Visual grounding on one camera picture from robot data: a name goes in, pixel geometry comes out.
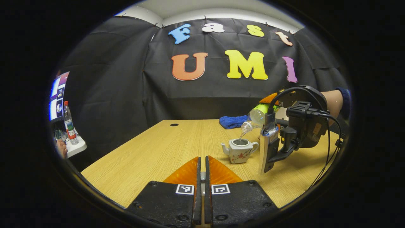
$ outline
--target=clear plastic bottle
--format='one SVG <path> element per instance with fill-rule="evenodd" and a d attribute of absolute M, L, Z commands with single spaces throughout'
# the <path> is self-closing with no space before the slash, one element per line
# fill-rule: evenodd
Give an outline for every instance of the clear plastic bottle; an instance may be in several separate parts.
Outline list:
<path fill-rule="evenodd" d="M 267 113 L 268 108 L 269 104 L 258 104 L 249 112 L 247 121 L 243 122 L 241 126 L 242 136 L 245 135 L 247 132 L 253 130 L 254 128 L 260 128 L 263 126 L 264 115 Z M 274 106 L 273 109 L 274 112 L 277 112 L 279 107 Z"/>
<path fill-rule="evenodd" d="M 66 132 L 68 133 L 69 140 L 72 145 L 76 145 L 79 143 L 79 140 L 76 137 L 75 128 L 73 127 L 72 115 L 70 114 L 70 109 L 68 106 L 69 102 L 65 101 L 63 104 L 65 106 L 63 110 L 63 120 L 65 121 Z"/>

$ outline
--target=blue sleeve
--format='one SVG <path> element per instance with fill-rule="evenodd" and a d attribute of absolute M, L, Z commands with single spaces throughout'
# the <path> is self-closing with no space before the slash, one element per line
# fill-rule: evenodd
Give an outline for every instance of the blue sleeve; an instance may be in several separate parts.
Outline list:
<path fill-rule="evenodd" d="M 351 94 L 348 89 L 344 89 L 341 87 L 337 87 L 337 90 L 339 90 L 342 93 L 343 96 L 343 106 L 342 109 L 340 110 L 340 113 L 342 114 L 342 117 L 345 120 L 349 119 L 350 116 L 350 110 L 351 110 Z"/>

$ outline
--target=blue letter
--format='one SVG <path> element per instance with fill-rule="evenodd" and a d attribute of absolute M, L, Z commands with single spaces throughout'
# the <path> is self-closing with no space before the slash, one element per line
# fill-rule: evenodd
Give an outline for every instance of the blue letter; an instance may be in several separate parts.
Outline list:
<path fill-rule="evenodd" d="M 190 24 L 184 24 L 169 32 L 169 35 L 172 35 L 176 39 L 175 44 L 179 44 L 185 41 L 186 39 L 190 38 L 190 35 L 185 35 L 190 33 L 190 29 L 187 28 L 190 26 L 191 26 Z"/>

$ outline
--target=blue towel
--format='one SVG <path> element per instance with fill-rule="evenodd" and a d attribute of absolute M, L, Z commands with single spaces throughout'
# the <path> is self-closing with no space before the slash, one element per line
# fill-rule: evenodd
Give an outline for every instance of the blue towel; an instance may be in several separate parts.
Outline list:
<path fill-rule="evenodd" d="M 241 127 L 243 122 L 247 120 L 247 116 L 237 116 L 237 117 L 229 117 L 223 116 L 220 118 L 220 124 L 225 129 L 232 129 L 236 127 Z"/>

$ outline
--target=computer monitor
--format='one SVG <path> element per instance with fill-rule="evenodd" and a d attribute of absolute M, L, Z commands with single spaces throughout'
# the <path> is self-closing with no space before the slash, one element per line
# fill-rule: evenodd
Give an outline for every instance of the computer monitor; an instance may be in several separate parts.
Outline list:
<path fill-rule="evenodd" d="M 53 82 L 49 102 L 49 121 L 63 119 L 63 94 L 69 72 L 57 76 Z"/>

